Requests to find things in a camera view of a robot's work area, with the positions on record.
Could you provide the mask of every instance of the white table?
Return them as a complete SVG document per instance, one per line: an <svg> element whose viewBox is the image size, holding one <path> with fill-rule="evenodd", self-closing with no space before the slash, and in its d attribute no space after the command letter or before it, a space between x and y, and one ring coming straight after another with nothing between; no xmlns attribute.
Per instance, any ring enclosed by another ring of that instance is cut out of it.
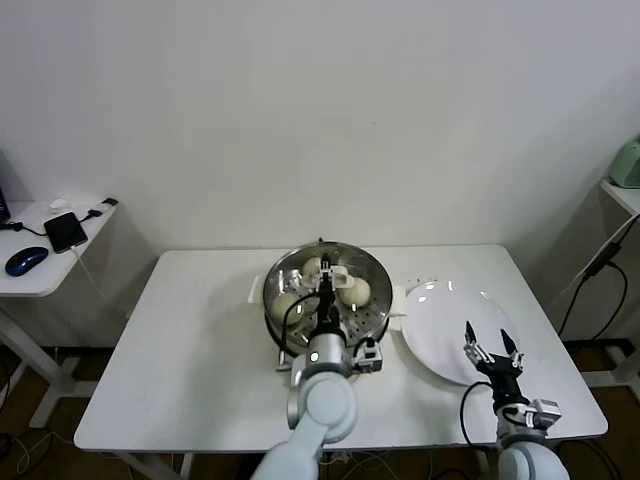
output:
<svg viewBox="0 0 640 480"><path fill-rule="evenodd" d="M72 204L71 208L65 212L72 210L78 218L82 219L87 210L95 206L96 203ZM43 223L46 220L60 215L60 213L50 213L46 202L9 203L9 210L12 215L11 222L23 222L25 226L40 233L44 233ZM79 255L84 253L107 223L113 211L114 209L111 208L102 216L91 218L82 224L88 240L77 247L76 251ZM48 248L49 256L21 277L7 275L4 271L6 261L16 252L33 246ZM76 262L77 257L71 251L62 254L54 253L48 237L38 237L26 230L0 231L0 266L3 267L0 269L0 298L49 295L60 286ZM97 382L78 382L71 376L78 364L78 358L68 358L62 365L58 365L12 320L4 308L0 309L0 341L22 358L22 363L11 376L11 388L18 383L27 366L33 368L50 383L40 406L31 418L29 423L31 427L44 427L60 398L88 398L93 393ZM0 392L0 398L4 398L4 394L3 389Z"/></svg>
<svg viewBox="0 0 640 480"><path fill-rule="evenodd" d="M394 284L461 279L510 313L526 355L523 393L556 400L553 438L601 435L607 420L511 260L497 245L370 248ZM288 375L261 307L256 274L285 250L173 251L159 260L75 434L79 448L120 455L154 480L178 478L145 452L264 451L289 435ZM397 325L382 340L382 371L355 382L359 421L332 449L463 445L464 388L425 369ZM461 333L461 348L464 342ZM466 409L470 437L494 443L488 391Z"/></svg>
<svg viewBox="0 0 640 480"><path fill-rule="evenodd" d="M640 189L616 187L607 180L603 180L600 187L631 215L640 214ZM640 349L629 357L619 347L606 347L606 351L616 367L609 371L583 372L587 384L593 388L628 387L640 401Z"/></svg>

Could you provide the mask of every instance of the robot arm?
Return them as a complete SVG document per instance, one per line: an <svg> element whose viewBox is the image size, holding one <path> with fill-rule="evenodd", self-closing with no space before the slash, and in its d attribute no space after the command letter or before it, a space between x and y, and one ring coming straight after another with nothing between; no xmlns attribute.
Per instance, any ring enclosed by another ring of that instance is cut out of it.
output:
<svg viewBox="0 0 640 480"><path fill-rule="evenodd" d="M493 411L498 417L497 446L500 451L500 480L569 480L569 474L556 454L545 446L547 430L562 413L549 400L529 401L520 392L518 377L524 355L501 330L508 357L488 353L478 344L467 322L464 351L480 373L489 378L493 389Z"/></svg>
<svg viewBox="0 0 640 480"><path fill-rule="evenodd" d="M320 271L311 279L319 298L316 328L306 355L292 365L287 419L293 429L289 440L273 447L253 474L255 480L312 480L318 478L322 445L336 443L353 430L357 419L355 391L347 380L354 371L382 368L380 348L373 339L356 345L353 357L346 348L335 288L350 286L344 267L322 258Z"/></svg>

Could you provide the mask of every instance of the computer mouse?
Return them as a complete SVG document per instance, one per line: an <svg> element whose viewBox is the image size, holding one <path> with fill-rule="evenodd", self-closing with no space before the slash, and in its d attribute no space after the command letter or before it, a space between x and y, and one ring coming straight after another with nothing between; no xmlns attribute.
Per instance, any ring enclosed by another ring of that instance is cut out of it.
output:
<svg viewBox="0 0 640 480"><path fill-rule="evenodd" d="M44 247L25 248L7 260L4 270L12 277L20 277L47 258L47 255L49 250Z"/></svg>

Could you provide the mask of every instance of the green appliance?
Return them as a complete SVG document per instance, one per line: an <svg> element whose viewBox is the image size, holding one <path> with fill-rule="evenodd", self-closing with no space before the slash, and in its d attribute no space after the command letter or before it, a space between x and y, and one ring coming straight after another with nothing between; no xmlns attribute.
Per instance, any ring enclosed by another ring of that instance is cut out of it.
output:
<svg viewBox="0 0 640 480"><path fill-rule="evenodd" d="M622 188L640 188L640 137L620 149L609 168L609 178Z"/></svg>

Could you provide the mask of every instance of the pot handle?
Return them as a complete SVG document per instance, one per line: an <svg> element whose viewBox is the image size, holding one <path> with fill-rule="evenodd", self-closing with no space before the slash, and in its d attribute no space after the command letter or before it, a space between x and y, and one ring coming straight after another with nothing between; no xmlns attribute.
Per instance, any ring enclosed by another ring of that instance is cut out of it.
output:
<svg viewBox="0 0 640 480"><path fill-rule="evenodd" d="M262 305L262 289L264 287L264 276L256 275L253 278L253 283L251 284L251 290L249 290L249 298L247 298L247 303L252 303L254 305Z"/></svg>
<svg viewBox="0 0 640 480"><path fill-rule="evenodd" d="M405 317L407 315L407 289L404 285L393 286L393 301L391 302L390 317Z"/></svg>

